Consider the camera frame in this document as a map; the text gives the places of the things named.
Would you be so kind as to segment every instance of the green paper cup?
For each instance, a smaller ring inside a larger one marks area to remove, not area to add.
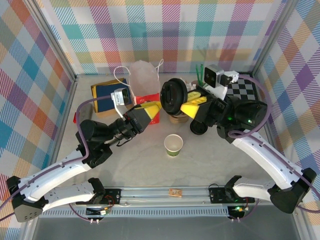
[[[184,145],[184,141],[177,134],[170,134],[164,140],[164,146],[166,149],[166,153],[170,157],[178,156],[183,145]]]

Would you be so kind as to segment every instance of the plaid wallpaper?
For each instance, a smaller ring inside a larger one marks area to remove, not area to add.
[[[318,174],[320,191],[320,0],[300,0],[258,78],[272,101],[271,128],[285,156]],[[320,202],[309,193],[310,209]],[[308,214],[320,239],[320,215]]]
[[[0,204],[6,179],[38,172],[49,161],[71,80],[23,0],[0,1]],[[13,212],[7,204],[0,218]],[[15,217],[0,222],[0,240],[15,240]]]
[[[162,58],[164,73],[252,70],[286,1],[37,0],[78,74]]]

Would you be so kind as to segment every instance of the black disc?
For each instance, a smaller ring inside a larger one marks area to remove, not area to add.
[[[179,78],[166,81],[161,89],[160,102],[162,108],[171,116],[180,115],[180,107],[188,100],[186,84]]]
[[[198,122],[196,120],[193,120],[190,123],[190,130],[196,135],[202,135],[208,130],[208,126],[203,122]]]

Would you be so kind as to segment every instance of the white table surface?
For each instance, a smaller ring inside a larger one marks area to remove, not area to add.
[[[196,80],[195,74],[160,74],[160,82],[171,78],[187,82]],[[70,154],[78,145],[75,137],[77,127],[73,123],[75,111],[83,101],[91,99],[90,86],[113,80],[112,75],[81,76],[72,102],[71,111],[63,135],[58,161]],[[92,119],[111,124],[117,114]],[[211,183],[224,185],[234,175],[257,180],[270,179],[269,175],[246,153],[221,139],[216,127],[211,127],[201,136],[190,131],[190,122],[172,124],[165,111],[160,112],[160,123],[150,125],[133,140],[122,147],[112,146],[113,155],[100,166],[82,173],[63,186],[81,183],[89,178],[99,178],[104,186],[208,186]],[[164,140],[169,134],[178,134],[184,145],[180,154],[170,157]],[[264,129],[260,134],[267,139]]]

